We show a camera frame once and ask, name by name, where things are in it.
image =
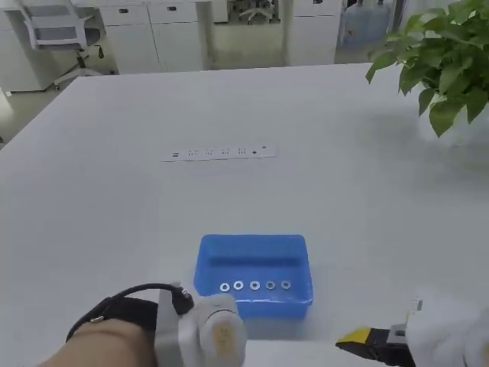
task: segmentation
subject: white device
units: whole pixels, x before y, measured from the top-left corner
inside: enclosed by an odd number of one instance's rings
[[[154,350],[158,367],[240,367],[246,330],[230,294],[203,297],[182,316],[160,292]]]
[[[416,292],[406,324],[416,367],[487,367],[489,312],[436,289]]]

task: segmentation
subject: black strap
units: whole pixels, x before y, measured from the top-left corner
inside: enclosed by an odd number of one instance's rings
[[[153,332],[156,330],[156,316],[158,304],[150,300],[140,300],[138,298],[123,297],[117,302],[108,302],[109,298],[104,299],[87,314],[85,314],[78,324],[98,323],[103,320],[117,319],[138,325],[143,330]],[[76,330],[71,330],[66,338],[68,341]]]
[[[158,305],[150,300],[124,297],[102,312],[103,320],[117,319],[133,323],[146,331],[156,330]]]

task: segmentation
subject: human arm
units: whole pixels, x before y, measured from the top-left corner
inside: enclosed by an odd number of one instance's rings
[[[122,320],[85,323],[39,367],[155,367],[154,334]]]

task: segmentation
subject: green plant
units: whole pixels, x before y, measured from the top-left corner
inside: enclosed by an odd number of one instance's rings
[[[489,100],[489,0],[462,0],[448,10],[429,9],[413,15],[406,27],[386,40],[365,76],[403,64],[399,91],[404,95],[421,83],[419,115],[429,107],[438,136],[446,132],[462,107],[471,123]]]

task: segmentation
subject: cabinet drawer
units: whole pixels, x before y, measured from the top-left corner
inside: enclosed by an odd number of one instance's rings
[[[199,25],[193,23],[156,24],[154,41],[167,71],[203,70]]]
[[[101,7],[100,14],[105,25],[150,24],[146,5]]]
[[[197,9],[194,2],[152,4],[149,5],[152,24],[192,23],[197,21]]]
[[[160,64],[149,24],[105,27],[120,74],[158,73]]]
[[[341,0],[293,0],[294,17],[314,17],[317,15],[339,15],[342,10]]]

